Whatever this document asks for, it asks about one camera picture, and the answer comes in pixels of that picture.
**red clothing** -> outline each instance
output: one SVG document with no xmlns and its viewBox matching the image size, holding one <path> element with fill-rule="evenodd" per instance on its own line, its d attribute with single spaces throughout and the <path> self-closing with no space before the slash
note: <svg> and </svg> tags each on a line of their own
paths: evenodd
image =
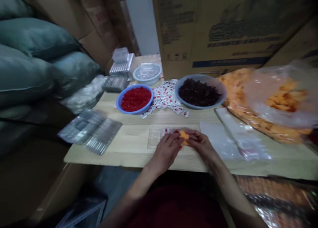
<svg viewBox="0 0 318 228">
<path fill-rule="evenodd" d="M 227 227 L 227 223 L 209 197 L 181 187 L 163 187 L 145 196 L 127 227 Z"/>
</svg>

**plastic bag of orange snacks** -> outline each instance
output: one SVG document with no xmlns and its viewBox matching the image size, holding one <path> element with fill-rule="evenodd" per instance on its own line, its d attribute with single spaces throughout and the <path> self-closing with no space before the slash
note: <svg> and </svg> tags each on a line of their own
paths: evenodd
<svg viewBox="0 0 318 228">
<path fill-rule="evenodd" d="M 302 143 L 318 122 L 315 83 L 304 80 L 302 62 L 261 69 L 242 68 L 222 75 L 235 116 L 281 143 Z"/>
</svg>

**orange snack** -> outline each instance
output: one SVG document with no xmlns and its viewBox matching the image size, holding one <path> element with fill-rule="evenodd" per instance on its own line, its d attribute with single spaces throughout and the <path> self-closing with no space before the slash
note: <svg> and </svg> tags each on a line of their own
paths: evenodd
<svg viewBox="0 0 318 228">
<path fill-rule="evenodd" d="M 183 130 L 180 130 L 179 132 L 181 135 L 180 135 L 180 138 L 184 138 L 185 140 L 182 142 L 182 145 L 188 145 L 188 143 L 186 142 L 186 139 L 189 139 L 189 135 L 187 133 L 185 133 Z"/>
<path fill-rule="evenodd" d="M 248 68 L 242 68 L 219 77 L 228 91 L 228 96 L 223 105 L 236 117 L 277 142 L 286 144 L 302 143 L 302 136 L 310 134 L 312 129 L 294 129 L 276 125 L 260 118 L 246 105 L 244 83 L 249 80 L 252 71 Z M 298 82 L 288 78 L 287 82 L 277 92 L 264 101 L 264 104 L 277 110 L 295 112 L 301 101 L 308 95 L 307 90 L 297 90 L 297 84 Z"/>
</svg>

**gray bowl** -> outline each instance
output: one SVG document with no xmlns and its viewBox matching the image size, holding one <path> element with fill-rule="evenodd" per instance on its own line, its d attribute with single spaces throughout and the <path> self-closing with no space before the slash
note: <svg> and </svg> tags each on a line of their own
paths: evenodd
<svg viewBox="0 0 318 228">
<path fill-rule="evenodd" d="M 192 78 L 195 81 L 200 80 L 200 82 L 206 83 L 208 86 L 216 87 L 218 93 L 221 94 L 220 99 L 214 105 L 208 106 L 208 107 L 194 106 L 194 105 L 189 104 L 188 102 L 185 102 L 179 96 L 179 88 L 183 85 L 184 81 L 187 80 L 188 78 Z M 175 94 L 176 94 L 176 97 L 178 100 L 180 100 L 186 107 L 193 109 L 193 110 L 202 110 L 202 109 L 210 109 L 210 108 L 218 107 L 219 105 L 221 105 L 225 101 L 226 96 L 227 96 L 226 88 L 222 82 L 220 82 L 218 79 L 215 79 L 214 77 L 210 77 L 207 75 L 201 75 L 201 74 L 188 75 L 188 76 L 181 78 L 175 86 Z"/>
</svg>

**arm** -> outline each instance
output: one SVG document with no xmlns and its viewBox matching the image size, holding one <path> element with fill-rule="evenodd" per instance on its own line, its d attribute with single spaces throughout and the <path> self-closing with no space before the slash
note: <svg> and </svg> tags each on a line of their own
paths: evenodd
<svg viewBox="0 0 318 228">
<path fill-rule="evenodd" d="M 213 173 L 229 206 L 235 225 L 237 227 L 267 228 L 263 219 L 242 193 L 230 171 L 212 147 L 208 137 L 196 130 L 187 131 L 187 133 L 191 135 L 187 142 L 198 152 Z"/>
<path fill-rule="evenodd" d="M 123 227 L 129 221 L 152 183 L 174 162 L 184 140 L 179 136 L 179 133 L 166 134 L 161 139 L 151 160 L 99 228 Z"/>
</svg>

